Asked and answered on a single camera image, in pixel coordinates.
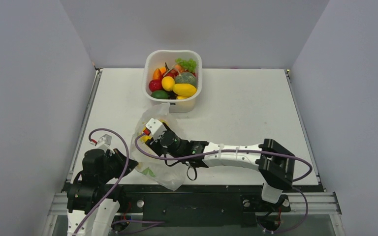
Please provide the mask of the clear plastic bag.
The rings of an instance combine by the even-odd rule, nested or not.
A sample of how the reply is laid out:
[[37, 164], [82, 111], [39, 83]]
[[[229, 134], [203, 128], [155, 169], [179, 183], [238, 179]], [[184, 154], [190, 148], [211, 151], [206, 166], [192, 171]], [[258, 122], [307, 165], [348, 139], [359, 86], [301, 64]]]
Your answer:
[[135, 168], [136, 171], [156, 181], [159, 185], [174, 191], [177, 190], [187, 178], [186, 166], [177, 164], [173, 167], [168, 167], [163, 160], [153, 159], [142, 154], [134, 143], [135, 138], [143, 133], [146, 123], [151, 118], [165, 122], [180, 138], [185, 139], [187, 135], [184, 133], [177, 120], [170, 114], [169, 108], [170, 105], [168, 103], [161, 103], [154, 105], [143, 113], [131, 138], [130, 157], [138, 162]]

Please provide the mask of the yellow fake mango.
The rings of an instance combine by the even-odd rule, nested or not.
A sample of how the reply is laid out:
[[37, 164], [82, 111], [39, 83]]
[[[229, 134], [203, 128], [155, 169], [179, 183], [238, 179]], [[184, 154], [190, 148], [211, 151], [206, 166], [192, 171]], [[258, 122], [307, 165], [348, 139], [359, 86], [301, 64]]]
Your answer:
[[192, 97], [197, 93], [197, 88], [191, 84], [175, 84], [172, 91], [178, 96]]

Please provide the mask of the green fake grapes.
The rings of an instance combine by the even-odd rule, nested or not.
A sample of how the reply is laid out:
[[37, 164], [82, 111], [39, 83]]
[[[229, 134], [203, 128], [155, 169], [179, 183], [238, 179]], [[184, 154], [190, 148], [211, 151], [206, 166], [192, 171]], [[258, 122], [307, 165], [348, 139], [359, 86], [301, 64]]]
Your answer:
[[182, 58], [175, 59], [175, 62], [188, 72], [195, 72], [197, 68], [197, 62], [194, 59], [185, 60]]

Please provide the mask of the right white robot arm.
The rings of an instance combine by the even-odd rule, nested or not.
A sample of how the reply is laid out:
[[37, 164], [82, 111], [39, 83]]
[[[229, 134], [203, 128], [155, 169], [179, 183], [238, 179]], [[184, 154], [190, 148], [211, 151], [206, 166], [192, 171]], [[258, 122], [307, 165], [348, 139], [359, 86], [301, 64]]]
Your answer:
[[264, 178], [259, 206], [272, 209], [284, 190], [292, 189], [295, 160], [293, 153], [273, 139], [264, 139], [256, 146], [226, 146], [207, 141], [189, 141], [166, 130], [151, 136], [145, 144], [159, 157], [188, 156], [180, 162], [189, 168], [230, 166], [260, 172]]

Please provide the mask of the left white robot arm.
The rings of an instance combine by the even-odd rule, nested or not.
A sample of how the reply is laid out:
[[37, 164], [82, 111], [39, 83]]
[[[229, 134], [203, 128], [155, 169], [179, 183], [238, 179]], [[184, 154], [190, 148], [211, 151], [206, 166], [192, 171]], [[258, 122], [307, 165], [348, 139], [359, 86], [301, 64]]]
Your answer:
[[67, 235], [108, 235], [115, 214], [127, 205], [123, 188], [108, 182], [114, 178], [120, 180], [137, 165], [137, 161], [117, 149], [95, 148], [85, 152], [83, 169], [67, 191]]

